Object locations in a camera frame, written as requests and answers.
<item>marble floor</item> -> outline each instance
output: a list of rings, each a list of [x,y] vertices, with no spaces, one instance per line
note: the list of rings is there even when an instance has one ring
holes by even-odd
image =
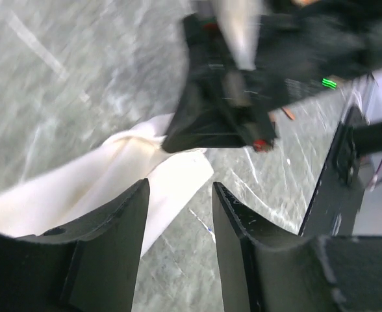
[[[187,67],[186,0],[0,0],[0,191],[111,134],[173,112]],[[214,175],[142,258],[133,311],[223,311],[211,185],[297,232],[345,106],[342,90],[276,114],[267,155],[209,150]]]

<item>white fabric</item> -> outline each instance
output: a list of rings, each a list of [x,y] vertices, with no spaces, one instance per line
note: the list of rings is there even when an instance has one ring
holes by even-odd
[[[161,150],[171,115],[157,116],[49,173],[0,194],[0,233],[41,235],[113,200],[139,179],[151,189],[141,256],[213,174],[203,151]]]

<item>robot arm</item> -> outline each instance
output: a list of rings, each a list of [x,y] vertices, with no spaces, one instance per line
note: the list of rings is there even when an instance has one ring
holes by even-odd
[[[273,148],[270,114],[382,68],[382,1],[319,0],[291,14],[261,16],[253,71],[239,70],[210,3],[183,20],[190,71],[162,147]]]

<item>screw hole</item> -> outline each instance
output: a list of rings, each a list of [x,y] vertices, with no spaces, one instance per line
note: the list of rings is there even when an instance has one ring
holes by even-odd
[[[55,227],[46,231],[42,236],[60,235],[64,234],[65,232],[66,229],[64,229],[63,227]]]

